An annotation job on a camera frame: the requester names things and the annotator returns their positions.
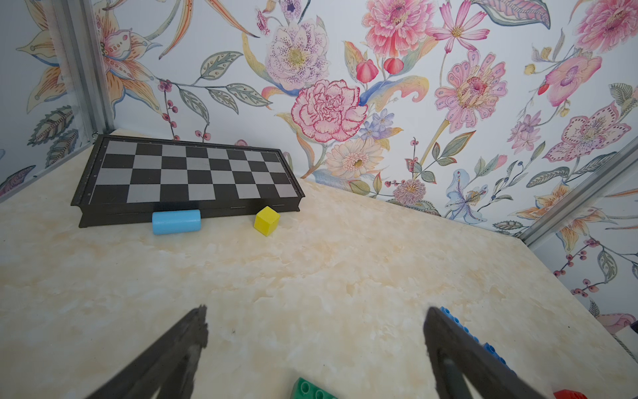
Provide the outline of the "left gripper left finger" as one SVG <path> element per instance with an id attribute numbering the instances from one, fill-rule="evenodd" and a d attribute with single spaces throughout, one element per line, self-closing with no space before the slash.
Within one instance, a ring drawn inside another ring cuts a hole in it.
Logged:
<path id="1" fill-rule="evenodd" d="M 90 398 L 190 398 L 208 344 L 207 307 L 190 310 Z"/>

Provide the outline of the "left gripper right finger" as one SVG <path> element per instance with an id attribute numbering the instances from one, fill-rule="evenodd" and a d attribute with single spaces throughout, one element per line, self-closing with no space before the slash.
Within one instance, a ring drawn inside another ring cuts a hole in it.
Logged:
<path id="1" fill-rule="evenodd" d="M 428 309 L 423 334 L 440 398 L 471 398 L 470 387 L 483 398 L 542 397 L 444 311 Z"/>

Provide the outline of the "small red lego brick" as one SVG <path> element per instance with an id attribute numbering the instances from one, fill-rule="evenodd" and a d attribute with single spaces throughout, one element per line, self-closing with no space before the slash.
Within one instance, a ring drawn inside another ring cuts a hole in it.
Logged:
<path id="1" fill-rule="evenodd" d="M 583 393 L 568 389 L 554 392 L 553 395 L 556 399 L 588 399 Z"/>

